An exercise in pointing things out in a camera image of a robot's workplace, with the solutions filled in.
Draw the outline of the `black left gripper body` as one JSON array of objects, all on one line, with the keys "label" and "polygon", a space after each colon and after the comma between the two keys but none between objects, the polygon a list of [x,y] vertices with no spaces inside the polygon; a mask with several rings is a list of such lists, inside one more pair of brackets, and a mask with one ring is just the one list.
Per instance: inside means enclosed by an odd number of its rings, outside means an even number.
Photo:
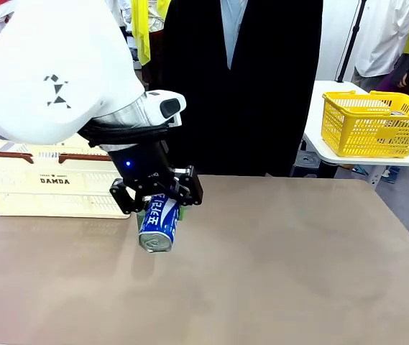
[{"label": "black left gripper body", "polygon": [[175,174],[163,141],[106,145],[106,152],[124,184],[140,193],[175,190]]}]

